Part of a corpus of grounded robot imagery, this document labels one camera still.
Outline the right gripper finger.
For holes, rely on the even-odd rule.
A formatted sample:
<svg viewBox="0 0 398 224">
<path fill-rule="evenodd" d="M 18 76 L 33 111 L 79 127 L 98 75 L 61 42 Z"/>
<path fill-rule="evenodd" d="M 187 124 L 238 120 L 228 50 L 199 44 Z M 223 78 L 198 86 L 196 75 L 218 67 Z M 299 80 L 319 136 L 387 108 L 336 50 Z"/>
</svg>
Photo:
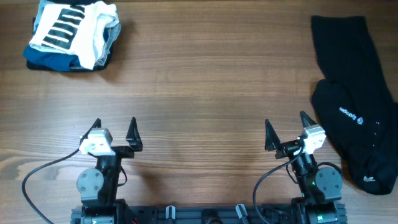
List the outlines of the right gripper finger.
<svg viewBox="0 0 398 224">
<path fill-rule="evenodd" d="M 317 124 L 317 122 L 315 122 L 311 117 L 309 117 L 309 115 L 306 114 L 306 112 L 304 111 L 300 112 L 300 118 L 304 128 Z"/>
<path fill-rule="evenodd" d="M 268 119 L 265 120 L 265 130 L 266 130 L 265 150 L 267 151 L 279 150 L 280 139 L 276 134 L 271 122 Z"/>
</svg>

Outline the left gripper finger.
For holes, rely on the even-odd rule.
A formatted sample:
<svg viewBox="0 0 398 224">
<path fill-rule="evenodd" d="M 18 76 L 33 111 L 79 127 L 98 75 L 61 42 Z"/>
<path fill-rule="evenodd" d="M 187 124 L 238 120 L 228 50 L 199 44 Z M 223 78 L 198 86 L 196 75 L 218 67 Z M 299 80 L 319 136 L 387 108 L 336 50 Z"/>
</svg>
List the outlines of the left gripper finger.
<svg viewBox="0 0 398 224">
<path fill-rule="evenodd" d="M 143 143 L 137 128 L 137 121 L 135 117 L 132 117 L 129 129 L 126 134 L 126 141 L 129 143 L 129 146 L 133 148 L 133 151 L 142 151 Z"/>
<path fill-rule="evenodd" d="M 93 123 L 93 125 L 91 126 L 91 128 L 89 130 L 87 130 L 87 132 L 84 135 L 82 135 L 82 137 L 80 138 L 80 144 L 82 144 L 83 141 L 88 138 L 88 135 L 92 129 L 100 128 L 100 127 L 101 127 L 101 120 L 99 118 L 97 118 L 95 120 L 95 122 Z"/>
</svg>

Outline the black branded t-shirt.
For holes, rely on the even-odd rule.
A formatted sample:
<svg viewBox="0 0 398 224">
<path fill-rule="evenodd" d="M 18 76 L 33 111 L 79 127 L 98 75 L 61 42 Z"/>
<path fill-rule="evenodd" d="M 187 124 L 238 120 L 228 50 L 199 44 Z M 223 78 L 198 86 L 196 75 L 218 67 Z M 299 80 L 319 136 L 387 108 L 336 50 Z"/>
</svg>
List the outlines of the black branded t-shirt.
<svg viewBox="0 0 398 224">
<path fill-rule="evenodd" d="M 318 66 L 324 74 L 312 105 L 352 181 L 374 195 L 397 179 L 397 103 L 363 16 L 312 16 Z"/>
</svg>

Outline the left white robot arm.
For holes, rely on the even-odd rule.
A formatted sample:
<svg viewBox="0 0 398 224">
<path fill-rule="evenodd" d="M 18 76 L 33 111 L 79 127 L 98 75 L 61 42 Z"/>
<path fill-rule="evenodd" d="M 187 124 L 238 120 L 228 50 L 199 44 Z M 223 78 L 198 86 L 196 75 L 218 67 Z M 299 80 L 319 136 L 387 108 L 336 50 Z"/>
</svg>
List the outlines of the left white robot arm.
<svg viewBox="0 0 398 224">
<path fill-rule="evenodd" d="M 113 137 L 109 129 L 101 126 L 98 118 L 81 137 L 79 151 L 93 156 L 96 166 L 84 170 L 76 181 L 81 195 L 82 207 L 71 214 L 71 223 L 129 223 L 139 222 L 137 215 L 124 199 L 117 199 L 120 173 L 125 173 L 121 161 L 134 158 L 135 152 L 143 150 L 143 143 L 133 117 L 126 134 L 127 146 L 112 146 Z"/>
</svg>

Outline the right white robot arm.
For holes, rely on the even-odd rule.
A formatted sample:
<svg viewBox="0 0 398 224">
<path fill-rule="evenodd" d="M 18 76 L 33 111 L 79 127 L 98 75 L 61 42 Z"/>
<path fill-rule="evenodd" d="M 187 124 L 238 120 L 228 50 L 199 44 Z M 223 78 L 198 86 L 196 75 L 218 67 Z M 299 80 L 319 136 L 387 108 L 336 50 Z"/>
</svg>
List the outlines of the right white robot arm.
<svg viewBox="0 0 398 224">
<path fill-rule="evenodd" d="M 322 147 L 325 130 L 304 111 L 300 112 L 303 131 L 297 139 L 281 142 L 271 122 L 265 121 L 265 150 L 275 158 L 288 158 L 290 176 L 300 188 L 301 197 L 286 205 L 263 205 L 261 213 L 271 223 L 339 224 L 347 223 L 345 205 L 338 203 L 343 186 L 342 170 L 331 162 L 317 163 L 313 153 Z"/>
</svg>

